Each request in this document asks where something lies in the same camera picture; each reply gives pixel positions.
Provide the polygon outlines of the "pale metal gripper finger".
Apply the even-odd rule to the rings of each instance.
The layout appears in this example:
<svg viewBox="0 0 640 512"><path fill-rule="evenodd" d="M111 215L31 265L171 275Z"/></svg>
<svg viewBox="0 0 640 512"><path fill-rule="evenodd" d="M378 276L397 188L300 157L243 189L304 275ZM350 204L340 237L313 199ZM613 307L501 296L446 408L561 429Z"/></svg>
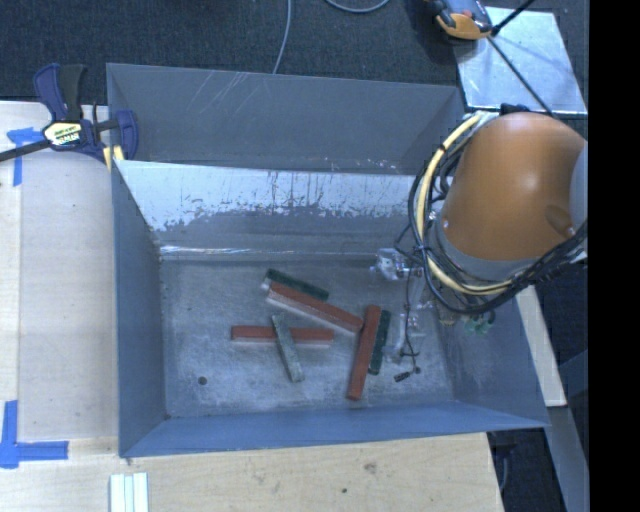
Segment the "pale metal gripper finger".
<svg viewBox="0 0 640 512"><path fill-rule="evenodd" d="M385 279L406 279L408 263L404 255L394 248L380 248L371 270Z"/></svg>
<svg viewBox="0 0 640 512"><path fill-rule="evenodd" d="M406 342L406 314L400 313L394 317L390 328L390 355L393 363L399 363L403 358Z"/></svg>

